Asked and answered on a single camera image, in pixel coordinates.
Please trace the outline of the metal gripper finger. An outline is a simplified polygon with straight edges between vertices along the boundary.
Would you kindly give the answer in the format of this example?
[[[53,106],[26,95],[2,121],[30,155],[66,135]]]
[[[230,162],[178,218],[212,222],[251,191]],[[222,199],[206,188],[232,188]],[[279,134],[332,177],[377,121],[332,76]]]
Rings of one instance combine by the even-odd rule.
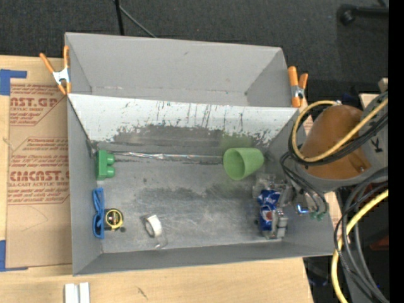
[[[287,230],[288,217],[283,210],[273,210],[266,214],[271,222],[271,230],[266,231],[269,240],[283,239]]]
[[[260,193],[263,190],[282,193],[285,190],[285,183],[282,180],[276,180],[273,175],[259,175],[256,178],[255,192]]]

